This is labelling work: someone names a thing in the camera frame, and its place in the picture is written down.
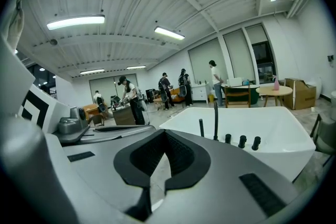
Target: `wooden chair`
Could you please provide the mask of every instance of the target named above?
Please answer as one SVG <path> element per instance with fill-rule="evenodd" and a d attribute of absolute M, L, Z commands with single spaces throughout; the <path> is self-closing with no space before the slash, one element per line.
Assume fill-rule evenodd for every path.
<path fill-rule="evenodd" d="M 105 119 L 104 119 L 104 117 L 102 116 L 102 115 L 94 115 L 93 117 L 91 117 L 90 119 L 89 119 L 89 121 L 88 121 L 88 124 L 90 125 L 90 123 L 91 123 L 91 121 L 93 121 L 93 124 L 94 124 L 94 126 L 96 125 L 96 124 L 101 124 L 101 126 L 104 126 L 104 124 L 105 124 Z"/>
<path fill-rule="evenodd" d="M 225 107 L 228 108 L 228 106 L 231 105 L 232 107 L 235 107 L 235 108 L 238 108 L 241 106 L 245 106 L 245 107 L 247 106 L 248 108 L 250 108 L 251 107 L 250 85 L 248 85 L 247 88 L 237 88 L 237 87 L 241 87 L 241 86 L 224 88 Z"/>

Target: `black pants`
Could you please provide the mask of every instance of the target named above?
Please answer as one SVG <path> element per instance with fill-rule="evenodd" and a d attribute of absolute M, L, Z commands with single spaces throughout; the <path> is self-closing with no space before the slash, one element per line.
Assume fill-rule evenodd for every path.
<path fill-rule="evenodd" d="M 164 102 L 164 106 L 165 108 L 169 109 L 168 100 L 171 106 L 175 106 L 175 105 L 173 104 L 172 95 L 170 94 L 170 90 L 166 90 L 166 94 L 167 94 L 167 101 Z"/>
<path fill-rule="evenodd" d="M 138 105 L 138 100 L 134 98 L 130 101 L 133 117 L 135 119 L 135 124 L 136 125 L 144 125 L 145 124 L 145 119 L 142 115 L 142 110 L 140 108 L 140 105 Z"/>
<path fill-rule="evenodd" d="M 190 87 L 190 84 L 187 84 L 185 87 L 187 89 L 187 94 L 185 96 L 185 105 L 191 105 L 191 104 L 193 104 L 193 100 L 191 98 L 191 87 Z"/>

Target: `tiled floor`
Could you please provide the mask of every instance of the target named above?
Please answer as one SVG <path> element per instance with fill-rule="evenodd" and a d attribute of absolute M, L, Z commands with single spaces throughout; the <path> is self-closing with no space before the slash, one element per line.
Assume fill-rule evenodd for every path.
<path fill-rule="evenodd" d="M 253 107 L 263 107 L 265 100 L 259 99 L 258 103 Z M 213 103 L 207 105 L 206 103 L 194 103 L 194 107 L 197 108 L 207 108 L 213 107 Z M 269 99 L 267 106 L 275 106 L 274 99 Z M 319 99 L 316 101 L 316 106 L 314 108 L 303 109 L 303 110 L 290 110 L 290 112 L 298 119 L 302 124 L 304 129 L 310 134 L 317 115 L 319 113 L 330 113 L 331 103 Z M 156 129 L 159 129 L 159 126 L 169 120 L 170 117 L 175 116 L 182 112 L 186 107 L 182 107 L 182 104 L 176 104 L 174 108 L 164 111 L 162 108 L 157 110 L 153 104 L 148 104 L 148 112 L 143 113 L 145 120 L 150 121 L 150 124 L 153 125 Z M 108 119 L 105 122 L 105 126 L 115 125 L 114 119 Z M 314 152 L 314 155 L 305 166 L 301 174 L 298 176 L 294 185 L 299 193 L 306 190 L 310 185 L 316 184 L 322 176 L 323 172 L 323 163 L 327 160 L 329 156 L 327 154 Z M 164 155 L 154 171 L 151 177 L 151 202 L 155 204 L 164 198 L 164 182 L 170 178 L 170 166 L 169 161 L 166 155 Z"/>

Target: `black rubber pad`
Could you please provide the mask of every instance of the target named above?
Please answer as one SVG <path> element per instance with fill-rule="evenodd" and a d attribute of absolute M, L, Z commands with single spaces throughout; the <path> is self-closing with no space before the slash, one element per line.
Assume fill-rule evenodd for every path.
<path fill-rule="evenodd" d="M 70 155 L 68 156 L 68 159 L 70 162 L 75 162 L 75 161 L 79 161 L 81 159 L 86 159 L 89 157 L 95 156 L 94 153 L 92 153 L 91 151 L 87 151 L 87 152 L 83 152 L 83 153 L 79 153 L 79 154 L 75 154 L 75 155 Z"/>
<path fill-rule="evenodd" d="M 270 217 L 286 204 L 255 174 L 239 177 L 264 213 Z"/>

